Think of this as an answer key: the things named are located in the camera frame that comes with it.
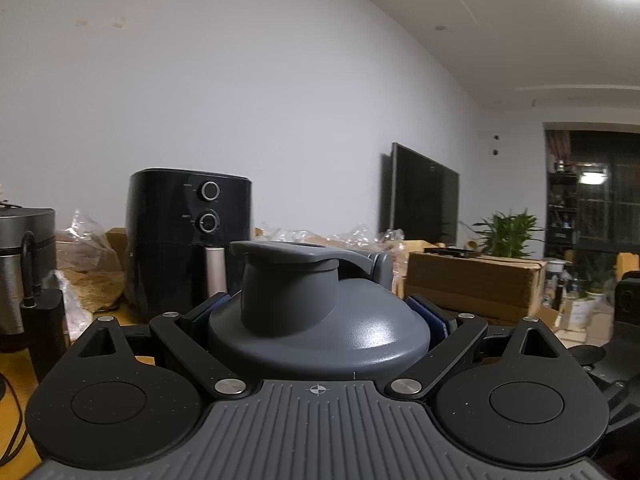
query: cardboard box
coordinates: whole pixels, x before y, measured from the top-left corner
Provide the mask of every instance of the cardboard box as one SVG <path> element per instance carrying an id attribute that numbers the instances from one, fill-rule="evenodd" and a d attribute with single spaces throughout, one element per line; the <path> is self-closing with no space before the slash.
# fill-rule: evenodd
<path id="1" fill-rule="evenodd" d="M 612 328 L 613 314 L 597 312 L 591 318 L 591 322 L 589 323 L 589 327 L 587 328 L 587 334 L 589 334 L 589 337 L 603 339 L 607 342 L 611 339 Z"/>
<path id="2" fill-rule="evenodd" d="M 618 253 L 616 259 L 616 279 L 620 281 L 625 272 L 640 269 L 640 258 L 637 254 Z"/>
<path id="3" fill-rule="evenodd" d="M 127 234 L 124 227 L 114 227 L 106 232 L 109 244 L 116 251 L 120 265 L 124 268 L 125 253 L 127 251 Z"/>
<path id="4" fill-rule="evenodd" d="M 545 267 L 539 260 L 411 253 L 404 291 L 447 310 L 516 323 L 542 309 Z"/>
<path id="5" fill-rule="evenodd" d="M 585 341 L 587 341 L 586 332 L 575 332 L 574 330 L 558 330 L 556 332 L 556 337 L 567 348 L 575 346 L 575 344 L 584 344 Z"/>
<path id="6" fill-rule="evenodd" d="M 556 327 L 556 319 L 558 319 L 559 312 L 557 310 L 553 310 L 545 305 L 540 305 L 537 311 L 531 310 L 529 315 L 537 317 L 540 321 L 542 321 L 545 325 L 547 325 L 551 330 L 554 330 Z"/>
<path id="7" fill-rule="evenodd" d="M 404 277 L 406 276 L 406 261 L 409 259 L 409 254 L 414 252 L 422 253 L 427 247 L 444 247 L 444 244 L 430 244 L 425 240 L 404 240 L 402 242 L 398 242 L 398 244 L 402 243 L 404 245 L 404 250 L 402 251 L 403 256 L 406 260 L 402 262 L 394 263 L 394 280 L 391 288 L 391 292 L 396 296 L 399 296 L 402 300 L 405 298 L 404 294 Z"/>

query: gray ribbed platform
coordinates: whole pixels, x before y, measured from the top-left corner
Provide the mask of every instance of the gray ribbed platform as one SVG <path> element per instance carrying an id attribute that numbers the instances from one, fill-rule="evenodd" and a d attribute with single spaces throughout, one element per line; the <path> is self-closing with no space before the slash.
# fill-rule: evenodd
<path id="1" fill-rule="evenodd" d="M 605 477 L 587 460 L 542 473 L 487 465 L 441 436 L 420 404 L 387 399 L 367 381 L 266 381 L 252 397 L 218 402 L 190 440 L 152 463 L 119 471 L 87 471 L 47 460 L 28 477 L 29 480 L 601 478 Z"/>

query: plastic bag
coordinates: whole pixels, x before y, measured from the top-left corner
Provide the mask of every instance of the plastic bag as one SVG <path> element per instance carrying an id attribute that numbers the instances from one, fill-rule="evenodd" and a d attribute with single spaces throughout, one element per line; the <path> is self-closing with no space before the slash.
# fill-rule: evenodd
<path id="1" fill-rule="evenodd" d="M 76 209 L 71 227 L 56 234 L 59 269 L 75 272 L 121 271 L 116 251 L 111 248 L 104 229 L 91 217 Z"/>
<path id="2" fill-rule="evenodd" d="M 56 234 L 56 254 L 58 269 L 76 295 L 65 296 L 65 303 L 89 312 L 112 308 L 124 290 L 124 273 L 98 222 L 76 210 L 71 227 Z"/>
<path id="3" fill-rule="evenodd" d="M 58 288 L 62 291 L 62 297 L 65 300 L 65 318 L 66 326 L 69 330 L 69 339 L 74 342 L 91 325 L 94 316 L 88 310 L 82 308 L 76 291 L 62 271 L 56 270 L 55 275 L 58 279 Z"/>
<path id="4" fill-rule="evenodd" d="M 387 230 L 376 236 L 366 224 L 358 224 L 351 231 L 323 237 L 312 231 L 292 230 L 283 228 L 261 227 L 256 240 L 268 240 L 271 242 L 296 242 L 304 244 L 331 245 L 342 248 L 356 248 L 368 251 L 386 251 L 394 260 L 394 277 L 406 274 L 408 255 L 404 245 L 404 233 L 402 229 Z"/>

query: green plant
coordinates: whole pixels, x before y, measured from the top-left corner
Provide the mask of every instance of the green plant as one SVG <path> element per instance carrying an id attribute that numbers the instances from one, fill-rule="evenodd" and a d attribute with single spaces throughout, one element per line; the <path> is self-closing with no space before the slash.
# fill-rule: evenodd
<path id="1" fill-rule="evenodd" d="M 524 251 L 527 242 L 536 240 L 534 232 L 543 231 L 536 227 L 538 218 L 530 215 L 525 209 L 523 213 L 505 215 L 495 212 L 490 219 L 483 218 L 482 222 L 473 227 L 484 227 L 484 230 L 473 231 L 480 236 L 481 252 L 502 258 L 524 258 L 530 253 Z"/>
<path id="2" fill-rule="evenodd" d="M 606 283 L 614 276 L 614 258 L 612 254 L 590 254 L 590 257 L 583 258 L 583 265 L 580 270 L 583 272 L 586 290 L 596 294 L 603 293 Z"/>

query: white pot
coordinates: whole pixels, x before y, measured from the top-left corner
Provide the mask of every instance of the white pot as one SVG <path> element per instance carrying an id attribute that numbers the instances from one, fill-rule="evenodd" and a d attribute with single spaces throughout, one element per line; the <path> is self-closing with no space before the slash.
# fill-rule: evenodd
<path id="1" fill-rule="evenodd" d="M 547 260 L 546 261 L 546 272 L 552 272 L 554 274 L 560 274 L 564 269 L 564 264 L 566 261 L 564 260 Z"/>

